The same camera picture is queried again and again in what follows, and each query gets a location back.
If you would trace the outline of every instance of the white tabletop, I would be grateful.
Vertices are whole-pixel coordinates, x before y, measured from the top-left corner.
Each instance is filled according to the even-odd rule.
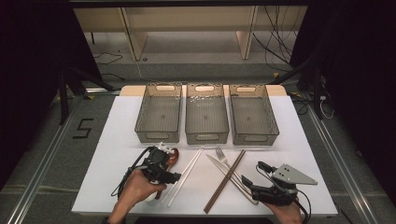
[[[312,205],[312,216],[335,216],[337,211],[331,195],[308,145],[291,99],[289,96],[270,96],[270,101],[280,132],[274,144],[270,147],[236,147],[233,145],[230,133],[227,144],[220,145],[224,154],[230,164],[233,164],[240,150],[245,148],[247,153],[237,166],[236,171],[253,181],[255,185],[271,187],[271,183],[256,171],[258,161],[264,161],[275,167],[287,163],[309,175],[318,181],[318,185],[297,185],[297,188],[309,197]],[[117,197],[111,197],[110,194],[120,183],[127,168],[134,163],[147,146],[158,145],[158,143],[141,144],[134,132],[141,102],[141,96],[116,97],[72,212],[82,215],[106,215],[111,213]],[[172,167],[171,172],[173,173],[182,173],[199,149],[199,146],[189,146],[187,144],[184,121],[185,108],[182,110],[180,142],[167,145],[177,147],[180,153],[177,164]],[[137,204],[131,213],[138,216],[170,217],[256,217],[272,215],[272,212],[262,203],[254,205],[248,201],[231,182],[227,183],[210,212],[206,214],[204,207],[224,175],[205,154],[216,158],[214,149],[203,151],[170,207],[167,207],[169,200],[165,203],[161,203],[161,199],[153,200]],[[170,187],[169,185],[163,192],[163,196]],[[302,206],[308,211],[307,199],[302,194],[299,194],[299,199]]]

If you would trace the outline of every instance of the aluminum rail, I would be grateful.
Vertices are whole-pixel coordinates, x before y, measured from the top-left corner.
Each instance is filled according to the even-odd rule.
[[[355,204],[355,207],[359,215],[361,216],[362,222],[366,224],[379,223],[373,209],[363,195],[361,188],[356,182],[353,174],[350,172],[349,167],[346,161],[343,159],[340,151],[338,150],[337,145],[332,140],[332,136],[327,130],[323,120],[318,119],[310,105],[308,106],[308,109],[309,116],[311,117],[315,127],[317,128],[320,138],[322,139],[327,151],[329,152],[332,162],[338,174],[340,175],[341,180],[343,181],[352,202]]]
[[[10,217],[8,218],[7,224],[20,224],[23,222],[30,205],[37,194],[37,191],[43,182],[48,169],[55,157],[62,141],[64,140],[64,136],[66,131],[70,126],[70,121],[73,118],[75,111],[77,110],[78,106],[82,102],[82,96],[76,97],[73,101],[73,104],[70,108],[70,115],[66,119],[63,125],[58,128],[55,136],[53,137],[49,147],[41,160],[40,164],[38,165],[35,174],[33,175],[32,179],[30,180],[29,184],[26,186],[24,193],[22,194],[20,200],[15,205]]]

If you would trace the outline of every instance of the gray floor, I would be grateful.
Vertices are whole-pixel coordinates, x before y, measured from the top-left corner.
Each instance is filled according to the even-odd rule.
[[[257,33],[257,37],[264,42],[268,36],[269,34],[265,32]],[[252,43],[249,60],[242,60],[234,33],[153,33],[148,38],[142,60],[137,64],[131,60],[123,34],[95,34],[95,45],[91,43],[89,35],[87,39],[94,55],[102,52],[122,55],[122,59],[114,63],[99,64],[102,73],[112,73],[125,78],[121,80],[118,77],[104,75],[104,81],[116,87],[144,84],[148,79],[205,80],[220,81],[224,84],[242,81],[266,83],[274,79],[275,72],[279,72],[271,67],[290,69],[271,55],[267,55],[267,61],[265,61],[264,51],[255,40]],[[287,39],[291,49],[294,39],[294,34]],[[271,43],[270,47],[276,50],[277,44]],[[96,60],[99,63],[106,63],[117,57],[103,55]],[[285,89],[296,91],[297,79],[298,77],[294,77],[284,83]],[[87,88],[97,88],[89,82],[85,85]],[[69,100],[71,110],[74,111],[73,117],[64,131],[64,138],[59,143],[56,154],[49,161],[49,169],[44,172],[42,182],[39,183],[37,192],[32,197],[32,203],[26,204],[26,213],[22,214],[21,223],[93,224],[101,222],[102,217],[83,217],[71,212],[78,189],[105,126],[108,112],[116,97],[116,94],[106,93],[90,93],[89,95],[91,98],[74,97]],[[296,111],[304,112],[305,107],[300,110],[302,106],[300,103],[295,103]],[[314,115],[309,110],[299,115],[334,202],[353,223],[367,223],[364,221],[366,219],[361,217],[361,210],[356,206],[356,197],[346,187],[345,180],[337,168],[337,162],[332,157],[332,149],[329,149],[323,141],[323,136],[320,135],[313,117]],[[92,130],[88,138],[74,139],[73,136],[84,134],[77,130],[82,119],[92,119],[84,122]],[[31,180],[37,175],[37,168],[41,167],[43,158],[46,158],[48,150],[52,149],[53,137],[62,128],[59,121],[60,102],[55,98],[31,149],[25,152],[12,177],[0,193],[0,223],[7,223],[26,187],[32,184]],[[343,122],[334,116],[332,119],[324,119],[323,124],[329,131],[336,150],[346,162],[347,169],[356,181],[363,199],[368,202],[377,223],[395,223],[394,205],[375,180],[364,158],[356,154],[355,145]],[[131,223],[134,219],[135,217],[129,217]],[[310,223],[349,222],[340,210],[336,217],[312,217]]]

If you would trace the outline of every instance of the printed number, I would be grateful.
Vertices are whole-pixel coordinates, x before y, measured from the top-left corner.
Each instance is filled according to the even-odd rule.
[[[88,135],[90,135],[90,132],[91,132],[91,128],[81,128],[82,122],[84,122],[86,120],[93,120],[93,119],[82,119],[79,122],[79,125],[78,125],[78,128],[77,128],[77,131],[86,131],[85,135],[84,136],[73,136],[73,139],[88,138]]]

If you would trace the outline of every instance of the chopsticks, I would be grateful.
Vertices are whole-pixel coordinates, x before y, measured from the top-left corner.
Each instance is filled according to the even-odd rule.
[[[233,163],[233,166],[230,168],[228,171],[227,175],[224,176],[223,180],[221,181],[220,185],[216,189],[215,193],[213,194],[212,198],[209,200],[207,203],[206,207],[204,208],[204,211],[208,213],[210,209],[212,208],[213,204],[215,203],[216,199],[220,196],[222,190],[224,189],[225,185],[227,184],[228,180],[231,178],[233,175],[233,171],[235,170],[236,166],[239,164],[239,162],[242,160],[242,157],[245,155],[245,150],[243,149],[241,153],[239,154],[238,158],[236,158],[236,161]]]
[[[192,167],[195,165],[195,163],[198,161],[199,156],[201,155],[201,152],[204,150],[204,146],[201,146],[200,149],[198,150],[197,153],[195,153],[194,157],[191,159],[191,161],[189,162],[189,164],[186,166],[186,168],[184,169],[183,173],[181,173],[181,176],[184,176],[183,180],[181,181],[180,185],[177,188],[177,191],[175,192],[174,196],[172,197],[172,199],[170,200],[168,207],[170,207],[173,203],[173,200],[176,198],[176,196],[178,195],[178,192],[180,191],[181,187],[183,186],[184,182],[186,181],[187,177],[189,176]],[[163,203],[166,198],[168,197],[168,195],[172,192],[173,188],[177,185],[178,181],[172,186],[172,188],[169,189],[169,191],[166,193],[166,195],[163,197],[163,200],[161,201],[161,203]]]

